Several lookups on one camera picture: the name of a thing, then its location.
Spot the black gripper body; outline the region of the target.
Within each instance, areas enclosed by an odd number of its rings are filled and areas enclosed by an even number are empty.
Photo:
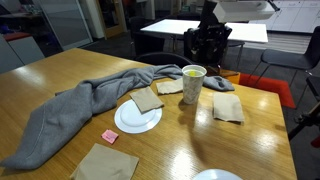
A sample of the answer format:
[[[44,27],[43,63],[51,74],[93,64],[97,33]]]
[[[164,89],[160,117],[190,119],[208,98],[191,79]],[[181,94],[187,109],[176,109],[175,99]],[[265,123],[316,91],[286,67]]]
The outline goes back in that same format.
[[[184,55],[195,63],[217,65],[224,56],[232,29],[218,21],[216,5],[214,0],[205,0],[200,24],[184,32]]]

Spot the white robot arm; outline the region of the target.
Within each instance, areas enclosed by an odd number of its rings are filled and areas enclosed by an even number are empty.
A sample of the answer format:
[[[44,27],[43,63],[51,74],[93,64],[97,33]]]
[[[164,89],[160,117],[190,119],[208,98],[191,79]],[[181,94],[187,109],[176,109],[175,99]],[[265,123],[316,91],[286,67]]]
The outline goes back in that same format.
[[[265,25],[278,7],[271,0],[204,0],[200,23],[184,32],[184,55],[196,63],[219,64],[231,41],[267,43]]]

